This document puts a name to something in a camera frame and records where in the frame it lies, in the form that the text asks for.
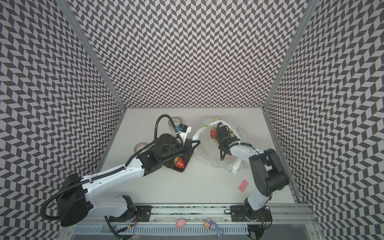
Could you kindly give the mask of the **fake red apple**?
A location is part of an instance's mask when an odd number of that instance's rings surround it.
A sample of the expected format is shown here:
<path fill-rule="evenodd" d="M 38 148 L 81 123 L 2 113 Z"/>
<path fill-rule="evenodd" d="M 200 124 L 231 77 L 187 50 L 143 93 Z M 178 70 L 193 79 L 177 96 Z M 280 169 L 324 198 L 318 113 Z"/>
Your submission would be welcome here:
<path fill-rule="evenodd" d="M 211 134 L 211 138 L 212 138 L 212 139 L 215 139 L 216 136 L 217 136 L 217 130 L 216 130 L 216 128 L 212 128 L 211 131 L 210 131 L 210 134 Z"/>

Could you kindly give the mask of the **white plastic bag lemon print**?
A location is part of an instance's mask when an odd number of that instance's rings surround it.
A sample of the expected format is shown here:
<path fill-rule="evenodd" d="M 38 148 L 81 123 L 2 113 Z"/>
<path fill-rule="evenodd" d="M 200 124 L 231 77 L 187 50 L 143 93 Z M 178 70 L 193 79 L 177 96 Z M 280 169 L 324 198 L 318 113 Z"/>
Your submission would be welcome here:
<path fill-rule="evenodd" d="M 229 154 L 226 154 L 225 158 L 221 160 L 219 143 L 211 137 L 211 130 L 215 130 L 219 123 L 222 123 L 221 126 L 229 127 L 230 134 L 233 137 L 240 138 L 244 143 L 248 141 L 246 131 L 237 125 L 220 119 L 207 119 L 193 136 L 193 140 L 199 140 L 201 142 L 194 150 L 194 153 L 205 165 L 224 169 L 236 175 L 242 170 L 243 160 Z"/>

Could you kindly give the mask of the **fake red strawberry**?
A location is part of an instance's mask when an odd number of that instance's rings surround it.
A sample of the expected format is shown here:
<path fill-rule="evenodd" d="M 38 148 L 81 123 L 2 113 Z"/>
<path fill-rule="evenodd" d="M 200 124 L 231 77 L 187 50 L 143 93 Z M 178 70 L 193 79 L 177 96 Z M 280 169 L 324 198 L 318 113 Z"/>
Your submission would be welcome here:
<path fill-rule="evenodd" d="M 178 169 L 184 169 L 185 168 L 185 164 L 184 164 L 184 161 L 181 157 L 177 157 L 174 159 L 174 166 Z"/>

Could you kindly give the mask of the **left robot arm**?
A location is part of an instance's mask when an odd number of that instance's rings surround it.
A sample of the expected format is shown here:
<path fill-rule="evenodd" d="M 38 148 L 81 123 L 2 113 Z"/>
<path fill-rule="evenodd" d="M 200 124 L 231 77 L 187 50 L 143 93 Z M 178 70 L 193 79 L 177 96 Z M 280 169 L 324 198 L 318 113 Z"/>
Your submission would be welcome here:
<path fill-rule="evenodd" d="M 49 197 L 40 207 L 40 216 L 48 221 L 60 221 L 62 227 L 81 222 L 86 217 L 124 218 L 135 210 L 129 196 L 102 198 L 101 195 L 130 180 L 145 177 L 163 166 L 175 167 L 181 160 L 189 160 L 200 145 L 199 140 L 188 139 L 191 127 L 173 126 L 175 135 L 158 135 L 161 115 L 156 123 L 154 139 L 132 156 L 126 163 L 109 170 L 79 176 L 72 174 L 65 179 L 60 190 Z"/>

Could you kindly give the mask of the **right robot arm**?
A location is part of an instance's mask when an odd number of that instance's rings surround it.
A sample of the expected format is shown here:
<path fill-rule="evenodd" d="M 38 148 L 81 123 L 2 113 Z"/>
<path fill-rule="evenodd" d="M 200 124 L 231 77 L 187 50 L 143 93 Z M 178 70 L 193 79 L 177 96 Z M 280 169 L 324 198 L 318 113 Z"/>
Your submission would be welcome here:
<path fill-rule="evenodd" d="M 245 199 L 245 217 L 252 222 L 271 221 L 272 217 L 267 202 L 272 199 L 275 192 L 282 190 L 290 183 L 282 160 L 273 149 L 262 151 L 243 142 L 236 134 L 231 134 L 230 128 L 222 122 L 216 126 L 216 133 L 221 161 L 227 155 L 231 155 L 239 160 L 248 161 L 250 164 L 256 188 Z"/>

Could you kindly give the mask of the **black square tray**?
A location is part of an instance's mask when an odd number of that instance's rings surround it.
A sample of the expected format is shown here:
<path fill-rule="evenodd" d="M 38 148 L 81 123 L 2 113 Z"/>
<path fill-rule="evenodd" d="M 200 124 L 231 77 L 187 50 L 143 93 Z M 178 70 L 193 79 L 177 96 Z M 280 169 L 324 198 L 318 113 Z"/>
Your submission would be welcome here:
<path fill-rule="evenodd" d="M 179 157 L 174 158 L 173 160 L 167 161 L 164 166 L 166 166 L 168 169 L 182 173 L 188 166 L 192 155 L 193 152 L 187 152 Z"/>

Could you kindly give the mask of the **clear tape roll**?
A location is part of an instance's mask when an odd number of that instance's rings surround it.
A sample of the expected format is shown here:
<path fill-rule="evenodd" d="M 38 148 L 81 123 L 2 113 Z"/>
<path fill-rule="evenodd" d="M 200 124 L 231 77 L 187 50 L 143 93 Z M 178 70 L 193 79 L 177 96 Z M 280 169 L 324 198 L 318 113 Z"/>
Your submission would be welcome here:
<path fill-rule="evenodd" d="M 183 121 L 180 117 L 171 117 L 171 120 L 168 121 L 168 125 L 169 125 L 169 128 L 171 131 L 174 131 L 176 127 L 176 129 L 178 129 L 180 127 L 180 124 L 182 124 Z"/>

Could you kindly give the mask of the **pink sticky note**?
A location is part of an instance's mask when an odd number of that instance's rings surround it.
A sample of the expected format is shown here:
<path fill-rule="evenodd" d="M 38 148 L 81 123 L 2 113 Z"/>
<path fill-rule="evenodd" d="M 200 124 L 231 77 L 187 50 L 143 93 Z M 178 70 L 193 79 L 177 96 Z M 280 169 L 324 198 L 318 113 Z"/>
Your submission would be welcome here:
<path fill-rule="evenodd" d="M 243 193 L 246 190 L 248 185 L 249 185 L 249 182 L 246 180 L 243 180 L 239 185 L 238 190 Z"/>

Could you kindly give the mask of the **beige tape roll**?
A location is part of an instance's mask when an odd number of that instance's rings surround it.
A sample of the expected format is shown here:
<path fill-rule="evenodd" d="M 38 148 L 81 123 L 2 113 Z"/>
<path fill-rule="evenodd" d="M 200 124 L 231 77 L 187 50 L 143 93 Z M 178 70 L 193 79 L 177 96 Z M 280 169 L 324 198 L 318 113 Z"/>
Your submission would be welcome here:
<path fill-rule="evenodd" d="M 146 142 L 141 142 L 141 143 L 136 144 L 134 147 L 134 153 L 137 153 L 139 150 L 144 148 L 147 144 L 148 143 L 146 143 Z"/>

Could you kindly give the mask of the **purple toy figure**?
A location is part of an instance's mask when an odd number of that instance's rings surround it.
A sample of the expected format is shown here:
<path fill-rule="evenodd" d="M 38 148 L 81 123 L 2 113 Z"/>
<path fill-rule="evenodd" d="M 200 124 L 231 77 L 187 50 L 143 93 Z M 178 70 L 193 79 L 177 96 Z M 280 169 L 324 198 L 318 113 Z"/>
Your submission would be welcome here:
<path fill-rule="evenodd" d="M 213 220 L 209 219 L 209 218 L 206 219 L 206 221 L 204 223 L 204 227 L 207 230 L 211 230 L 211 231 L 215 232 L 218 235 L 219 239 L 223 236 L 223 231 L 218 227 L 217 223 L 214 222 Z"/>

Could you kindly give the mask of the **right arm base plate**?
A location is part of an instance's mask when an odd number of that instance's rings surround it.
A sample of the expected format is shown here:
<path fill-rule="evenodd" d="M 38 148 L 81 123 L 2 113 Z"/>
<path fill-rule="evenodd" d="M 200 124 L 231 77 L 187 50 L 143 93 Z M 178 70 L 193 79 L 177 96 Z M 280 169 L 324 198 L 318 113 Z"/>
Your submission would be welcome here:
<path fill-rule="evenodd" d="M 269 206 L 262 206 L 258 210 L 253 210 L 249 206 L 232 205 L 230 206 L 232 222 L 271 222 L 273 220 Z"/>

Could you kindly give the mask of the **aluminium front rail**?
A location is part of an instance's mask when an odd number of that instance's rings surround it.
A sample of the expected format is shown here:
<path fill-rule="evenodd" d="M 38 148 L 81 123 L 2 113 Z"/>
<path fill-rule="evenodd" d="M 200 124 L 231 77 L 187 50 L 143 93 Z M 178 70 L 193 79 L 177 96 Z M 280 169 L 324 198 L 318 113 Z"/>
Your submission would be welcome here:
<path fill-rule="evenodd" d="M 308 204 L 269 203 L 270 213 L 246 217 L 243 204 L 136 204 L 141 224 L 174 224 L 186 219 L 188 224 L 200 224 L 210 218 L 218 225 L 238 224 L 315 224 L 317 222 Z"/>

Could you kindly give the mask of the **pink toy on rail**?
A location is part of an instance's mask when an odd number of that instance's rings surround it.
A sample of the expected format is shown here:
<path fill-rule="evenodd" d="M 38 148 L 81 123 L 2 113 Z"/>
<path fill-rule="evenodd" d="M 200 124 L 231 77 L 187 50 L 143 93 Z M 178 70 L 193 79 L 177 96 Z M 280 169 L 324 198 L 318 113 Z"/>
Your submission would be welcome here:
<path fill-rule="evenodd" d="M 186 223 L 187 223 L 187 221 L 185 219 L 179 219 L 176 222 L 176 227 L 180 229 L 180 228 L 184 227 L 186 225 Z"/>

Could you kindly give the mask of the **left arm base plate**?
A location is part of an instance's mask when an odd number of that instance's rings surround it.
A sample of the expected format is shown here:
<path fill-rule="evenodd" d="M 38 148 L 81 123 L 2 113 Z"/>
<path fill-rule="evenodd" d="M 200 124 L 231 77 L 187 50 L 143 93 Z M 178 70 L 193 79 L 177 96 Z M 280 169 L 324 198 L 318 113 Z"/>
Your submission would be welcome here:
<path fill-rule="evenodd" d="M 149 222 L 152 206 L 136 206 L 135 209 L 129 208 L 122 216 L 120 217 L 109 217 L 111 223 L 124 223 L 124 222 Z"/>

